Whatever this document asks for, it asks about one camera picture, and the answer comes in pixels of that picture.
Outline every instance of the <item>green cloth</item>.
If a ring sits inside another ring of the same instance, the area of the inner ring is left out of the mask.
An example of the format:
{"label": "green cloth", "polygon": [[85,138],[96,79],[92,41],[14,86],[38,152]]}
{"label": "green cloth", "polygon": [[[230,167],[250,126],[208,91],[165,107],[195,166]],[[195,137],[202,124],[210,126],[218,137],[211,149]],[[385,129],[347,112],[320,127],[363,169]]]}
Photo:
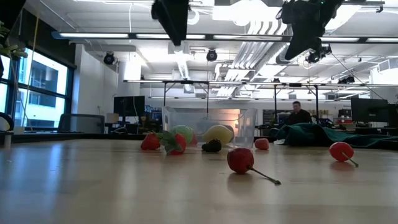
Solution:
{"label": "green cloth", "polygon": [[398,141],[395,136],[348,134],[309,123],[285,125],[276,138],[285,139],[285,144],[291,146],[330,146],[334,142],[346,142],[360,148],[385,148],[391,143],[384,141]]}

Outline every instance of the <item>plastic container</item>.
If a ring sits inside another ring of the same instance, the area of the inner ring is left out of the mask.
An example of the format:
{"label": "plastic container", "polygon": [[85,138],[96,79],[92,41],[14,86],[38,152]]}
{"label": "plastic container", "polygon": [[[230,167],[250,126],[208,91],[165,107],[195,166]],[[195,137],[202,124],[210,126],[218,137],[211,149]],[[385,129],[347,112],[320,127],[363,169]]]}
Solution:
{"label": "plastic container", "polygon": [[203,142],[202,135],[214,125],[230,126],[234,130],[234,139],[228,144],[232,147],[252,148],[257,109],[203,109],[162,108],[163,130],[177,125],[187,125],[195,131],[198,142]]}

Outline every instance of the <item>toy fruit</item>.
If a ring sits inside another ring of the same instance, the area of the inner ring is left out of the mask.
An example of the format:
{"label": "toy fruit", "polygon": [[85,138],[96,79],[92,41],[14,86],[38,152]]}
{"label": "toy fruit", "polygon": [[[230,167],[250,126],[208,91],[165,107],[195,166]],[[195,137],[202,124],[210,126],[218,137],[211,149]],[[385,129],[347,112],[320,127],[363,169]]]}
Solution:
{"label": "toy fruit", "polygon": [[223,146],[228,144],[232,138],[233,132],[223,125],[214,125],[203,135],[203,140],[206,142],[210,142],[213,139],[218,139]]}
{"label": "toy fruit", "polygon": [[330,155],[337,161],[344,162],[350,160],[356,167],[359,165],[351,158],[354,156],[354,149],[345,142],[335,142],[329,147]]}
{"label": "toy fruit", "polygon": [[243,147],[233,149],[228,152],[226,159],[228,161],[229,168],[231,168],[231,170],[235,171],[237,174],[244,174],[249,170],[253,170],[254,172],[267,178],[269,181],[273,182],[274,184],[276,185],[281,184],[279,180],[275,180],[253,168],[254,158],[250,149],[246,149]]}
{"label": "toy fruit", "polygon": [[254,146],[260,150],[268,150],[269,149],[269,141],[266,138],[257,139],[254,142]]}
{"label": "toy fruit", "polygon": [[187,142],[182,134],[173,135],[168,131],[163,131],[158,134],[158,138],[167,155],[181,155],[185,152]]}
{"label": "toy fruit", "polygon": [[148,134],[141,143],[142,150],[155,150],[160,147],[159,138],[155,133]]}
{"label": "toy fruit", "polygon": [[191,143],[189,145],[196,146],[197,144],[198,144],[197,135],[195,133],[193,133],[193,137],[192,137]]}
{"label": "toy fruit", "polygon": [[187,141],[187,143],[191,143],[194,131],[192,128],[186,125],[178,125],[171,128],[170,132],[172,134],[182,134]]}
{"label": "toy fruit", "polygon": [[234,141],[234,138],[235,138],[234,129],[231,127],[231,125],[225,125],[225,124],[224,124],[223,126],[226,127],[226,128],[228,128],[228,130],[232,131],[232,138],[231,138],[231,140],[229,140],[229,142]]}
{"label": "toy fruit", "polygon": [[201,149],[205,152],[219,152],[221,150],[221,142],[218,139],[213,139],[210,142],[201,146]]}

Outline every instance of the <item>apple stem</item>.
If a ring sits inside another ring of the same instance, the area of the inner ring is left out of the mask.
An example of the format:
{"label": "apple stem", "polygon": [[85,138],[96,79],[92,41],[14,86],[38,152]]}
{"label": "apple stem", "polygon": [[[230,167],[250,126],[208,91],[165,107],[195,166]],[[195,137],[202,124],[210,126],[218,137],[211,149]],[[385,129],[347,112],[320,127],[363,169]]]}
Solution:
{"label": "apple stem", "polygon": [[355,165],[355,167],[359,167],[359,164],[357,164],[356,162],[354,162],[354,160],[352,160],[350,157],[348,157],[347,156],[347,154],[345,153],[345,152],[341,152],[348,160],[350,160],[354,165]]}
{"label": "apple stem", "polygon": [[271,181],[272,183],[274,183],[274,184],[276,184],[276,185],[282,184],[279,180],[275,180],[275,179],[273,179],[273,178],[271,178],[271,177],[269,177],[269,176],[263,174],[262,172],[256,170],[256,169],[253,168],[253,167],[248,167],[248,169],[249,169],[249,170],[252,170],[252,171],[254,171],[254,172],[256,172],[256,173],[258,173],[258,174],[260,174],[260,175],[262,175],[263,177],[267,178],[269,181]]}

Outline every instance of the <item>toy strawberry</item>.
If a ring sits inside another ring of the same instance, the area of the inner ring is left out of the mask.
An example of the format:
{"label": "toy strawberry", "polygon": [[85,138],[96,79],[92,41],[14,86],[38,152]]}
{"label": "toy strawberry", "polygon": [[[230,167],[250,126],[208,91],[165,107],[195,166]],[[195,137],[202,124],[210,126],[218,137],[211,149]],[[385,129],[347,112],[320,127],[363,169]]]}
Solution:
{"label": "toy strawberry", "polygon": [[185,152],[187,142],[182,134],[173,135],[168,131],[158,133],[160,144],[164,146],[167,155],[181,155]]}
{"label": "toy strawberry", "polygon": [[155,150],[160,147],[159,138],[155,133],[148,134],[141,143],[142,150]]}

